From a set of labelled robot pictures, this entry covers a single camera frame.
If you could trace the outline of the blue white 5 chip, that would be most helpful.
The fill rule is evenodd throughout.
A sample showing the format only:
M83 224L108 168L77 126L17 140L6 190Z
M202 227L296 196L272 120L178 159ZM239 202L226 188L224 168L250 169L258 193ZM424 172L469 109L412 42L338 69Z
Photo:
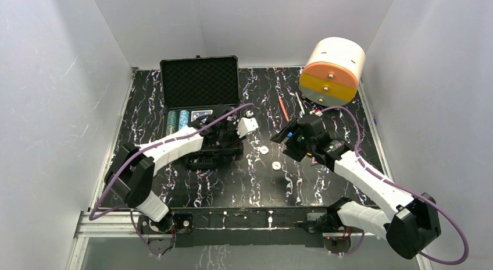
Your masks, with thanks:
M267 146L261 146L259 148L259 152L262 154L262 155L266 155L268 152L269 152L269 148Z

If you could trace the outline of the grey white 1 chip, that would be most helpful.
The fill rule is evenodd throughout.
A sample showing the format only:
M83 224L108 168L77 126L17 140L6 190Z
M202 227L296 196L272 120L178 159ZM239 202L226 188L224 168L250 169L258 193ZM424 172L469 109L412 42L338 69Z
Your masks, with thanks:
M281 163L275 161L271 164L271 167L273 170L280 170L281 169Z

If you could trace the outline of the blue poker card deck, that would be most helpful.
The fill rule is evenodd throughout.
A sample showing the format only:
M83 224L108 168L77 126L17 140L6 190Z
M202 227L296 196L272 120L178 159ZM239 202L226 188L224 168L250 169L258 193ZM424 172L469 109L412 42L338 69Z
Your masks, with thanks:
M201 111L192 111L191 112L191 121L198 119L199 117L210 115L212 110L201 110Z

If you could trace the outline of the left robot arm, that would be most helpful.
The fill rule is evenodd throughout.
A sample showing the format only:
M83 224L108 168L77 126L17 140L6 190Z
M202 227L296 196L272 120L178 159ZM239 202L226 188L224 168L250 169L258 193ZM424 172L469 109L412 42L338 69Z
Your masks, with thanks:
M158 171L181 158L189 158L198 168L216 167L222 160L242 151L243 140L259 127L250 104L233 108L216 105L212 111L178 124L178 129L164 138L120 147L104 178L105 188L95 208L98 209L109 192L124 202L123 207L136 209L160 233L171 231L174 213L152 191Z

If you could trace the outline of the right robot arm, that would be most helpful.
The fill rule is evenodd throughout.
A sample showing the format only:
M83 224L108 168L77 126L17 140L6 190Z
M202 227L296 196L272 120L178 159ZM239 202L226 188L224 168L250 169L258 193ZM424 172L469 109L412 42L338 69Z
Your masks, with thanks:
M350 143L335 138L316 115L294 119L271 137L284 143L283 153L295 161L310 154L317 163L345 178L377 205L371 208L342 197L317 219L299 224L307 230L324 228L343 231L355 227L385 239L391 248L408 260L441 235L441 225L434 199L423 193L413 196L388 184L388 178L375 177L373 167L360 158Z

